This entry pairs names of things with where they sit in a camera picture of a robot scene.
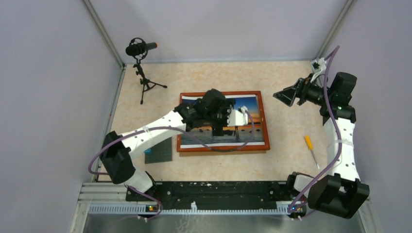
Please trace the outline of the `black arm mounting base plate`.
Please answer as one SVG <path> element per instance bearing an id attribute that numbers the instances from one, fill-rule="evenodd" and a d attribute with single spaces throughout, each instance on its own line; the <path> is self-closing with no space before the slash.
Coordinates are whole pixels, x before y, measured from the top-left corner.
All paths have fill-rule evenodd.
<path id="1" fill-rule="evenodd" d="M 188 209 L 194 202 L 200 210 L 274 210 L 281 201 L 291 201 L 297 195 L 286 182 L 157 182 L 147 197 L 127 190 L 126 201 L 160 201 L 166 210 Z"/>

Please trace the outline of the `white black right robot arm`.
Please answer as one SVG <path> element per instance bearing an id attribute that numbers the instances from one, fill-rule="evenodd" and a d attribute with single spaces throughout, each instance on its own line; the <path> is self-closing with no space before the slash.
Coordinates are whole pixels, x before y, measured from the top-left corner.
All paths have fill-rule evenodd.
<path id="1" fill-rule="evenodd" d="M 353 132 L 356 111 L 349 102 L 357 77 L 338 72 L 327 89 L 311 81 L 310 74 L 273 94 L 287 106 L 309 101 L 321 107 L 327 135 L 327 166 L 320 178 L 294 172 L 288 176 L 285 194 L 291 200 L 305 197 L 310 209 L 350 219 L 366 201 L 370 187 L 361 182 L 354 159 Z"/>

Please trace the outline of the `yellow handled screwdriver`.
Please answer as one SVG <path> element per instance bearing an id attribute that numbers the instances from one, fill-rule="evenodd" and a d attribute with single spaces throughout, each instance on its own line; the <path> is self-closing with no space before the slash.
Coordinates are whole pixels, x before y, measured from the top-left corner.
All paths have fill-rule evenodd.
<path id="1" fill-rule="evenodd" d="M 313 159 L 314 159 L 314 162 L 315 162 L 317 168 L 318 168 L 318 169 L 321 169 L 321 168 L 320 168 L 320 165 L 319 165 L 319 163 L 318 163 L 318 161 L 317 161 L 316 155 L 315 155 L 315 153 L 314 153 L 314 150 L 313 150 L 313 144 L 312 144 L 311 138 L 310 138 L 308 135 L 305 135 L 304 139 L 305 139 L 305 142 L 306 142 L 306 145 L 307 145 L 308 149 L 309 149 L 310 152 L 311 152 L 311 155 L 312 155 L 312 157 L 313 157 Z"/>

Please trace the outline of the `red wooden photo frame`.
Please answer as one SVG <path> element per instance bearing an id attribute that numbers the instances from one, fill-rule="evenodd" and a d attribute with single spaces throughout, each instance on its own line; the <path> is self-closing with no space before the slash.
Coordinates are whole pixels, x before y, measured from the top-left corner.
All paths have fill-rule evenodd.
<path id="1" fill-rule="evenodd" d="M 205 92 L 192 92 L 192 93 L 181 93 L 180 94 L 180 100 L 179 103 L 195 103 L 197 98 L 203 97 Z M 270 142 L 269 142 L 269 136 L 268 136 L 268 129 L 267 129 L 267 124 L 266 124 L 266 117 L 265 117 L 265 112 L 263 108 L 263 101 L 262 101 L 262 96 L 260 91 L 231 91 L 231 92 L 223 92 L 223 94 L 226 95 L 246 95 L 246 94 L 253 94 L 253 95 L 258 95 L 258 101 L 259 101 L 259 106 L 260 106 L 260 113 L 262 116 L 261 120 L 261 125 L 263 127 L 263 134 L 265 136 L 264 142 L 265 145 L 262 146 L 249 146 L 246 145 L 240 150 L 269 150 L 270 149 Z M 217 150 L 230 150 L 234 148 L 241 147 L 240 146 L 219 146 L 219 147 L 212 147 Z M 210 149 L 204 147 L 202 144 L 198 143 L 195 141 L 192 137 L 190 137 L 187 134 L 180 134 L 177 136 L 177 151 L 178 152 L 198 152 L 198 151 L 209 151 Z"/>

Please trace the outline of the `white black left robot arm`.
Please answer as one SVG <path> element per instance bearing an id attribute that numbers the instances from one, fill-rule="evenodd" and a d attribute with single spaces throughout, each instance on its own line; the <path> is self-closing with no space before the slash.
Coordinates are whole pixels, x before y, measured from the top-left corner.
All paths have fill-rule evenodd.
<path id="1" fill-rule="evenodd" d="M 133 159 L 150 147 L 192 129 L 210 126 L 218 131 L 224 127 L 247 124 L 244 108 L 235 109 L 235 101 L 216 89 L 208 90 L 194 103 L 183 102 L 160 119 L 124 134 L 115 131 L 105 136 L 98 157 L 113 184 L 130 185 L 143 200 L 154 198 L 156 188 L 149 175 L 135 168 Z"/>

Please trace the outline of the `sunset photo print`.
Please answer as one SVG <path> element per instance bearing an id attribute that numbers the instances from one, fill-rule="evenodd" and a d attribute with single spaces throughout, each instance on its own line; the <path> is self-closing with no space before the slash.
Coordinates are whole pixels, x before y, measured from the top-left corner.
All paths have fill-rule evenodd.
<path id="1" fill-rule="evenodd" d="M 246 107 L 252 121 L 248 121 L 248 124 L 244 126 L 224 127 L 221 136 L 213 135 L 210 126 L 192 129 L 190 133 L 210 147 L 240 146 L 247 140 L 249 140 L 247 144 L 249 146 L 265 145 L 258 95 L 226 95 L 225 97 L 235 102 L 235 110 Z"/>

